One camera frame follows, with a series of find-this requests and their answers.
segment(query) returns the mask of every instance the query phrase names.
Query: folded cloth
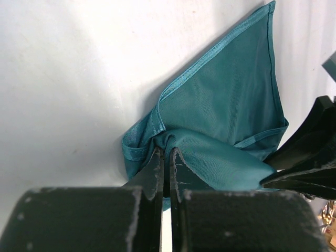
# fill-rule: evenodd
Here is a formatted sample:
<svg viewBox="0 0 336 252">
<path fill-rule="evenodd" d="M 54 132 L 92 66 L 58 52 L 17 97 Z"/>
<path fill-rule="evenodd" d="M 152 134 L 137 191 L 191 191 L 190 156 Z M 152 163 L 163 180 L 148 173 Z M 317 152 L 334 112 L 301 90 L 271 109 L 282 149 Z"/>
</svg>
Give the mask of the folded cloth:
<svg viewBox="0 0 336 252">
<path fill-rule="evenodd" d="M 262 160 L 276 151 L 288 122 L 275 78 L 274 9 L 273 1 L 234 28 L 169 84 L 153 110 L 125 134 L 129 179 L 155 146 L 164 150 L 167 181 L 174 147 L 216 190 L 258 190 L 260 180 L 275 172 Z"/>
</svg>

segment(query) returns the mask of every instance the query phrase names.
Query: white backdrop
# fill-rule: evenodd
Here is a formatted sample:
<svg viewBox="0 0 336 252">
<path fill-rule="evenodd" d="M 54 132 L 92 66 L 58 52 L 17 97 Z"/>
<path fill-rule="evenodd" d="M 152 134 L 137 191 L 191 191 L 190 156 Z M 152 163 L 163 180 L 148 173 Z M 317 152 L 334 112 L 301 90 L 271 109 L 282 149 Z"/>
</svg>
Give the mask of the white backdrop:
<svg viewBox="0 0 336 252">
<path fill-rule="evenodd" d="M 31 187 L 124 184 L 123 133 L 263 3 L 0 0 L 0 231 Z M 321 67 L 336 50 L 336 1 L 278 0 L 274 44 L 287 139 L 317 96 L 336 94 Z"/>
</svg>

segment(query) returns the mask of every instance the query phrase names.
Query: black plastic part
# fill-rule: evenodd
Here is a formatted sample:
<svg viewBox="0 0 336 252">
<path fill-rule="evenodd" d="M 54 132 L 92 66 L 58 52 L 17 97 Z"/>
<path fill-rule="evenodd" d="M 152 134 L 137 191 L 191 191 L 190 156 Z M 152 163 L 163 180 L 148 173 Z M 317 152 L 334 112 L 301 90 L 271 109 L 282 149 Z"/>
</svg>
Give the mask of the black plastic part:
<svg viewBox="0 0 336 252">
<path fill-rule="evenodd" d="M 182 246 L 186 244 L 184 239 L 188 239 L 188 236 L 182 235 L 185 234 L 186 230 L 184 230 L 183 226 L 179 223 L 181 219 L 185 218 L 184 212 L 181 211 L 181 202 L 185 195 L 188 197 L 188 193 L 191 192 L 190 190 L 213 191 L 214 189 L 190 170 L 186 165 L 180 150 L 174 148 L 170 155 L 173 251 L 183 251 Z"/>
<path fill-rule="evenodd" d="M 42 188 L 18 201 L 1 252 L 160 249 L 163 153 L 121 188 Z"/>
<path fill-rule="evenodd" d="M 264 162 L 290 169 L 316 155 L 336 134 L 336 107 L 328 96 L 317 97 L 307 118 L 292 137 Z"/>
<path fill-rule="evenodd" d="M 263 179 L 265 188 L 336 199 L 336 107 L 318 97 L 297 132 L 265 163 L 282 170 Z"/>
<path fill-rule="evenodd" d="M 195 191 L 180 209 L 185 250 L 179 252 L 328 251 L 298 194 Z"/>
</svg>

